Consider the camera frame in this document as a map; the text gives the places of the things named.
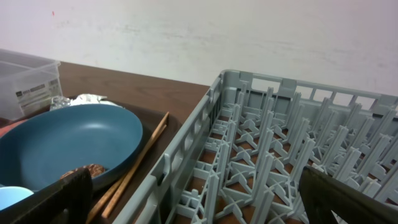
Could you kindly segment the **orange carrot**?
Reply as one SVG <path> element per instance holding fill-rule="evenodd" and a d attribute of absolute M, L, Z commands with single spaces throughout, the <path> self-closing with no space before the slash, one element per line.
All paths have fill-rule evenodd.
<path fill-rule="evenodd" d="M 7 125 L 3 128 L 0 129 L 0 137 L 3 137 L 6 133 L 8 133 L 10 130 L 14 129 L 16 126 L 22 124 L 26 122 L 26 119 L 22 120 L 22 121 L 18 121 L 16 123 L 12 123 L 10 125 Z"/>

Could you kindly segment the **light blue cup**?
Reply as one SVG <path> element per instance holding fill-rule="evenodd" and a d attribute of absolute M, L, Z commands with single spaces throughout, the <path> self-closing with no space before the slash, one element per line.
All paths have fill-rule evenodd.
<path fill-rule="evenodd" d="M 0 188 L 0 210 L 4 210 L 7 207 L 14 205 L 21 200 L 33 195 L 33 191 L 18 187 L 18 186 L 8 186 Z"/>

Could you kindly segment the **grey dishwasher rack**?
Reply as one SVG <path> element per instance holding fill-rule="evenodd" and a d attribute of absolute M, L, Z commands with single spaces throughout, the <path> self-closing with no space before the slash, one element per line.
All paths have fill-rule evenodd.
<path fill-rule="evenodd" d="M 307 223 L 305 166 L 397 208 L 397 97 L 225 70 L 116 223 Z"/>

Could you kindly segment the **crumpled foil wrapper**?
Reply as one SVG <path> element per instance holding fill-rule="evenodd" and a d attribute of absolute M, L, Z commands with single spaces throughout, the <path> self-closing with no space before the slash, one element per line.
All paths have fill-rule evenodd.
<path fill-rule="evenodd" d="M 50 111 L 69 107 L 72 100 L 64 96 L 54 96 L 51 98 Z"/>

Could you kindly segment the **brown round bread piece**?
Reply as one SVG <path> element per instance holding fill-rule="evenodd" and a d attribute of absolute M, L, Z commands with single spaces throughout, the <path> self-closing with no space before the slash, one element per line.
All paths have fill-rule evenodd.
<path fill-rule="evenodd" d="M 70 171 L 66 172 L 65 174 L 63 174 L 60 177 L 60 179 L 63 179 L 66 176 L 68 176 L 68 175 L 70 175 L 70 174 L 72 174 L 72 173 L 74 173 L 74 172 L 76 172 L 78 170 L 82 170 L 82 169 L 88 169 L 92 178 L 94 178 L 96 176 L 99 176 L 100 174 L 102 174 L 102 173 L 104 173 L 106 171 L 106 169 L 102 165 L 89 164 L 89 165 L 85 165 L 85 166 L 82 166 L 82 167 L 79 167 L 79 168 L 76 168 L 76 169 L 73 169 L 73 170 L 70 170 Z"/>

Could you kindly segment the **crumpled white paper napkin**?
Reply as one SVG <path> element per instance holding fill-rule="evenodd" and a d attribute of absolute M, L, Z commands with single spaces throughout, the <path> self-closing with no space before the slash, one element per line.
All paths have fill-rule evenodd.
<path fill-rule="evenodd" d="M 99 104 L 99 105 L 112 105 L 118 106 L 116 103 L 107 100 L 106 96 L 94 95 L 94 94 L 80 94 L 75 99 L 70 100 L 70 106 L 77 105 L 91 105 L 91 104 Z"/>

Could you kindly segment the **wooden chopstick left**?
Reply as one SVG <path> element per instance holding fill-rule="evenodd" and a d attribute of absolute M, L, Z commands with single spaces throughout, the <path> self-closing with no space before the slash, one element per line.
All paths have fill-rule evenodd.
<path fill-rule="evenodd" d="M 88 218 L 86 220 L 86 224 L 91 223 L 95 216 L 100 212 L 100 210 L 105 206 L 106 202 L 108 205 L 106 206 L 102 216 L 104 217 L 105 214 L 109 214 L 111 209 L 114 208 L 115 204 L 118 202 L 119 198 L 125 191 L 127 184 L 130 182 L 131 178 L 135 174 L 136 170 L 138 169 L 140 163 L 144 159 L 148 150 L 152 147 L 152 145 L 156 142 L 159 136 L 162 134 L 164 129 L 167 127 L 166 124 L 160 125 L 154 131 L 150 139 L 148 140 L 147 144 L 145 145 L 144 149 L 139 154 L 136 162 L 130 168 L 129 172 L 125 174 L 122 178 L 116 181 L 108 190 L 107 192 L 100 198 L 100 200 L 96 203 L 96 205 L 91 209 L 88 214 Z"/>

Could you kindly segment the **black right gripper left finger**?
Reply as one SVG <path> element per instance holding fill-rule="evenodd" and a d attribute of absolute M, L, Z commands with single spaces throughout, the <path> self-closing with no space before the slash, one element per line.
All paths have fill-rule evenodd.
<path fill-rule="evenodd" d="M 85 223 L 91 206 L 93 181 L 80 169 L 1 210 L 1 223 L 51 223 L 67 211 L 67 223 Z"/>

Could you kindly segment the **clear plastic bin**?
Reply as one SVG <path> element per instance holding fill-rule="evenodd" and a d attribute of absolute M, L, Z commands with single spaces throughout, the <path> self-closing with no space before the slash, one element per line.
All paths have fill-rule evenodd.
<path fill-rule="evenodd" d="M 17 120 L 62 95 L 60 61 L 1 50 L 1 118 Z"/>

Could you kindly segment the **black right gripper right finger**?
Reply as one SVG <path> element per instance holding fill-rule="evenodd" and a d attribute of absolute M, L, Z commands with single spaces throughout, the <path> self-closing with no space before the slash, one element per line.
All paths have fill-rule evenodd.
<path fill-rule="evenodd" d="M 397 210 L 305 166 L 298 189 L 310 223 L 336 223 L 335 215 L 345 222 L 397 224 Z"/>

